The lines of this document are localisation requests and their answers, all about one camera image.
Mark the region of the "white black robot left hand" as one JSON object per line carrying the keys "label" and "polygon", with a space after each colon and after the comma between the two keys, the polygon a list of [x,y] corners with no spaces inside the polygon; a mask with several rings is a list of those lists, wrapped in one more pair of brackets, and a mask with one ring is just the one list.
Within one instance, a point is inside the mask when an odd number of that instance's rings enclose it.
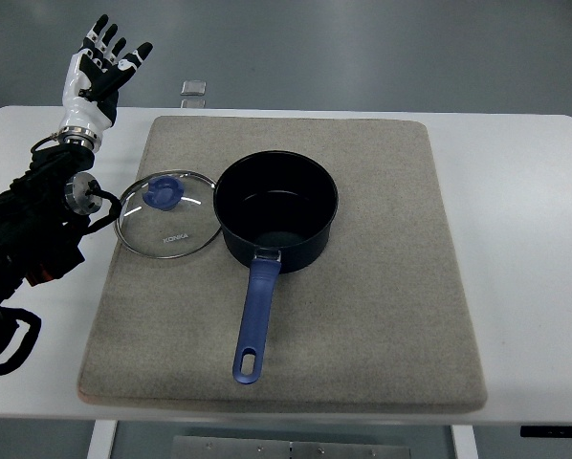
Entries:
{"label": "white black robot left hand", "polygon": [[71,57],[62,93],[65,115],[57,130],[60,143],[79,143],[98,151],[103,134],[116,120],[119,90],[137,73],[153,45],[145,42],[124,54],[126,39],[102,15]]}

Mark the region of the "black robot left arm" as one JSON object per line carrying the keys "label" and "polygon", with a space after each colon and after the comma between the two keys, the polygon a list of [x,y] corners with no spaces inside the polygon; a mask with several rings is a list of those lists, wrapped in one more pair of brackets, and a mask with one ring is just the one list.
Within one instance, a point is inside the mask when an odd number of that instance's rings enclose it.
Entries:
{"label": "black robot left arm", "polygon": [[23,282],[35,286],[61,278],[83,262],[81,239],[115,222],[120,200],[89,174],[99,140],[70,129],[38,142],[25,174],[0,193],[0,376],[29,357],[41,320],[6,308]]}

